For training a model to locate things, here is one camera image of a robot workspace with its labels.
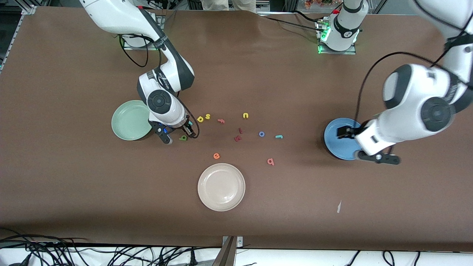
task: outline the white plate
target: white plate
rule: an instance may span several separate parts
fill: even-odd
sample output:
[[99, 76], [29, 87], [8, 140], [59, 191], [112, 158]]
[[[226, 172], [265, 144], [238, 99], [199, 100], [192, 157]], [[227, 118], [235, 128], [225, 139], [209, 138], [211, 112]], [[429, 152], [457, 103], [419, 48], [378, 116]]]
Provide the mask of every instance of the white plate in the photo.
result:
[[224, 212], [235, 208], [243, 199], [245, 179], [233, 165], [217, 163], [201, 174], [197, 191], [207, 208]]

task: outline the beige trousers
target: beige trousers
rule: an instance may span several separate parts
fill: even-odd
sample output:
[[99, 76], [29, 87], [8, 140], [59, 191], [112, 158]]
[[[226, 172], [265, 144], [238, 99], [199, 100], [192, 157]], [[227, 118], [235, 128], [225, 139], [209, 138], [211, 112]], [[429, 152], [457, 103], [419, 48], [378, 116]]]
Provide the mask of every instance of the beige trousers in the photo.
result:
[[[228, 0], [201, 0], [204, 10], [228, 10]], [[232, 0], [235, 10], [256, 13], [256, 0]]]

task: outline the blue plate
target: blue plate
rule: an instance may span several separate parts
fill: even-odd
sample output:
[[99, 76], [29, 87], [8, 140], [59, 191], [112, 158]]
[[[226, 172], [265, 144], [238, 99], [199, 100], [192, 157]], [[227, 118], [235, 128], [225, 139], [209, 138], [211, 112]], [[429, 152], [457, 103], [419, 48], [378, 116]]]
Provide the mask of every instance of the blue plate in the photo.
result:
[[331, 121], [325, 128], [325, 145], [336, 157], [342, 160], [355, 160], [355, 151], [361, 150], [361, 147], [358, 145], [356, 140], [337, 138], [337, 129], [345, 125], [360, 126], [358, 122], [349, 118], [337, 118]]

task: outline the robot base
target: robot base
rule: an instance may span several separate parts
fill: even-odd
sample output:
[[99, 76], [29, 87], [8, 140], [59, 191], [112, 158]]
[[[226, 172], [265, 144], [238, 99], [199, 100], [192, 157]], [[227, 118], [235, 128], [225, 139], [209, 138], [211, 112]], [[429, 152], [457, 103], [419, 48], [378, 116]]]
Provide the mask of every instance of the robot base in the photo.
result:
[[[329, 17], [324, 17], [322, 20], [315, 22], [315, 27], [319, 29], [326, 30], [329, 25]], [[355, 44], [352, 44], [348, 50], [345, 51], [335, 51], [330, 49], [323, 41], [322, 35], [325, 32], [317, 31], [317, 43], [318, 43], [318, 52], [319, 53], [329, 53], [329, 54], [356, 54]]]
[[361, 150], [356, 140], [349, 138], [339, 139], [337, 130], [339, 127], [359, 127], [360, 124], [350, 118], [337, 118], [331, 121], [324, 132], [325, 146], [332, 155], [342, 160], [355, 160], [355, 153]]

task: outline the white floor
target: white floor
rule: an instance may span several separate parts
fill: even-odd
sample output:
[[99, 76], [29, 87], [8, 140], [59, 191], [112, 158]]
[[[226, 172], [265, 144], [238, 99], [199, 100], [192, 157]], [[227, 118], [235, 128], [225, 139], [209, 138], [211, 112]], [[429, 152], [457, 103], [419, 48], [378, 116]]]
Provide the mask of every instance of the white floor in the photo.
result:
[[[114, 251], [115, 248], [96, 248], [101, 251]], [[143, 248], [136, 248], [128, 254], [136, 253]], [[161, 248], [154, 249], [154, 258], [157, 258]], [[218, 248], [201, 249], [195, 252], [198, 262], [212, 261], [219, 252]], [[256, 263], [256, 266], [345, 266], [347, 265], [355, 251], [337, 250], [284, 250], [284, 249], [239, 249], [237, 250], [235, 266], [247, 266]], [[23, 248], [0, 249], [0, 266], [9, 266], [13, 263], [20, 263], [26, 256]], [[81, 252], [81, 255], [90, 266], [106, 266], [112, 254], [102, 254], [91, 250]], [[151, 251], [140, 253], [138, 256], [151, 259]], [[396, 266], [412, 266], [417, 256], [416, 252], [393, 252]], [[76, 253], [72, 253], [72, 258], [77, 266], [85, 266]], [[122, 256], [114, 265], [119, 265], [126, 260]], [[183, 265], [189, 263], [190, 253], [184, 253], [173, 260], [169, 265]], [[40, 261], [32, 257], [30, 266], [40, 266]], [[127, 266], [141, 266], [141, 261], [132, 260], [126, 263]], [[383, 260], [381, 251], [362, 251], [355, 259], [353, 266], [388, 266]], [[417, 266], [472, 266], [473, 254], [471, 253], [440, 253], [422, 252]]]

